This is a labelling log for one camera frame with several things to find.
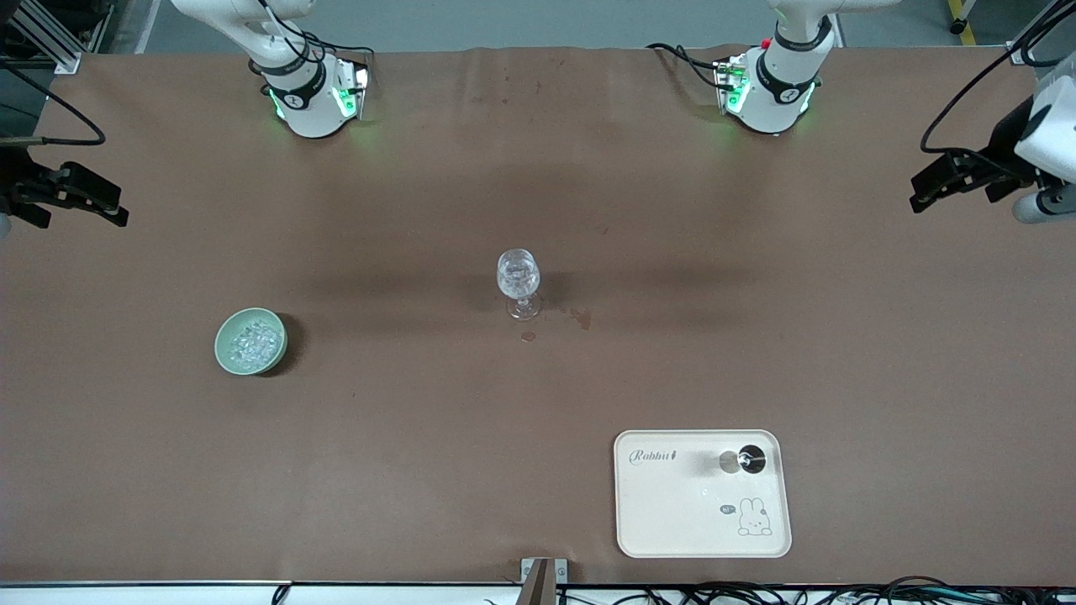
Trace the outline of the brown table cover mat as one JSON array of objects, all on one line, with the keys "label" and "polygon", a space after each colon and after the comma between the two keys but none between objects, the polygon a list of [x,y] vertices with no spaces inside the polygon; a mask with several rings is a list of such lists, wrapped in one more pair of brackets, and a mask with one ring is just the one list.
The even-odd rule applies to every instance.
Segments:
[{"label": "brown table cover mat", "polygon": [[[996,56],[834,51],[773,138],[654,51],[382,53],[325,140],[237,55],[86,59],[107,142],[34,156],[130,221],[0,241],[0,581],[1076,586],[1076,221],[908,205]],[[236,376],[247,308],[288,344]],[[768,430],[790,551],[624,554],[626,430]]]}]

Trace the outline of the clear wine glass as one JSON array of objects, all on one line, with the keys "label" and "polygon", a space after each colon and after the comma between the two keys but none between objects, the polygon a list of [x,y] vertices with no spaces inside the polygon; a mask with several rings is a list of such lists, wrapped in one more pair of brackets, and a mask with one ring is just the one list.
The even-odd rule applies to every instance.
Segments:
[{"label": "clear wine glass", "polygon": [[526,249],[506,251],[497,261],[497,287],[507,298],[508,313],[519,321],[530,321],[541,310],[538,290],[541,269]]}]

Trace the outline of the green ceramic bowl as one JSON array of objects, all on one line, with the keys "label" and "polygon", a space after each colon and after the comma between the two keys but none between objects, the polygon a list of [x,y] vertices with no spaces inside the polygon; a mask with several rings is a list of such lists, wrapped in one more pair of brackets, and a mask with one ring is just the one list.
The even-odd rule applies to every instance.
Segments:
[{"label": "green ceramic bowl", "polygon": [[220,325],[214,353],[224,371],[257,376],[277,367],[287,344],[286,327],[280,315],[265,308],[247,308]]}]

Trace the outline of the metal jigger measuring cup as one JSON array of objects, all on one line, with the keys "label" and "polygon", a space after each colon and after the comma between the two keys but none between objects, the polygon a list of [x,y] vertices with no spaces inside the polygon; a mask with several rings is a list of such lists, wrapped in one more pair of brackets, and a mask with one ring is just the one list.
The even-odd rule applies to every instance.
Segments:
[{"label": "metal jigger measuring cup", "polygon": [[737,451],[724,451],[718,461],[719,467],[726,474],[745,472],[749,475],[756,475],[764,472],[767,465],[767,456],[758,445],[744,445]]}]

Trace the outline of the cream rabbit print tray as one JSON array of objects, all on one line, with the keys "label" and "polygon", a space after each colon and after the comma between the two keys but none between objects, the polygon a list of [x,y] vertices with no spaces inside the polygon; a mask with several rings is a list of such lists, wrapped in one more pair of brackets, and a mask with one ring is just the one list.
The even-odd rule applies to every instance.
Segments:
[{"label": "cream rabbit print tray", "polygon": [[[744,445],[764,472],[726,474]],[[792,546],[780,444],[768,430],[626,430],[614,441],[615,541],[635,559],[776,559]]]}]

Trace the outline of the aluminium frame post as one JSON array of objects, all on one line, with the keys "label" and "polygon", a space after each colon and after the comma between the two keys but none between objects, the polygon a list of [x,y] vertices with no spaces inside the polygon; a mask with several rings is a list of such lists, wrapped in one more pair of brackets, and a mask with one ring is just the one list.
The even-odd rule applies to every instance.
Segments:
[{"label": "aluminium frame post", "polygon": [[1034,47],[1052,31],[1054,15],[1068,0],[1044,1],[1044,8],[1037,15],[1027,23],[1027,26],[1015,36],[1011,42],[1008,42],[1007,50],[1014,65],[1047,68],[1047,66],[1054,66],[1058,62],[1057,59],[1037,59],[1034,55]]},{"label": "aluminium frame post", "polygon": [[85,47],[47,8],[38,0],[13,0],[10,12],[8,22],[49,57],[55,74],[77,74]]}]

